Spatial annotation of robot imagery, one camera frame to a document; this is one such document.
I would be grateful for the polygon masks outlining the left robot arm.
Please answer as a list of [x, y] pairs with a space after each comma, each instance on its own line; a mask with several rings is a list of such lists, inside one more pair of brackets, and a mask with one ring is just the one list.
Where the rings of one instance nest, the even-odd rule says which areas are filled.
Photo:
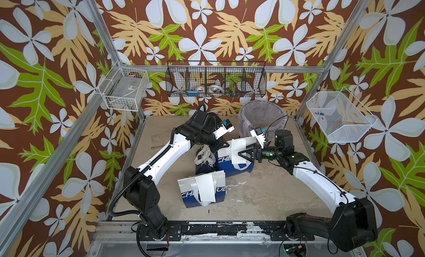
[[221, 120], [206, 105], [198, 106], [185, 123], [172, 129], [170, 140], [152, 158], [124, 172], [124, 186], [111, 200], [108, 215], [111, 217], [135, 214], [148, 234], [162, 239], [167, 231], [167, 218], [159, 208], [158, 183], [169, 168], [194, 145], [209, 146], [211, 152], [228, 147], [224, 135], [234, 130], [230, 120]]

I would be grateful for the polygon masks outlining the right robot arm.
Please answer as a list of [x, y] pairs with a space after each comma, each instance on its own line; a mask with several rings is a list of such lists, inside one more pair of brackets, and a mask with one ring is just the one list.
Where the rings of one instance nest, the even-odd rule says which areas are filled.
[[251, 131], [256, 142], [237, 150], [238, 157], [249, 162], [277, 161], [307, 185], [329, 208], [332, 217], [316, 217], [295, 213], [286, 218], [284, 232], [289, 238], [322, 237], [333, 242], [338, 250], [349, 252], [377, 239], [374, 206], [367, 198], [358, 198], [336, 185], [316, 168], [309, 158], [294, 149], [293, 136], [288, 130], [278, 130], [274, 145], [265, 143], [265, 130]]

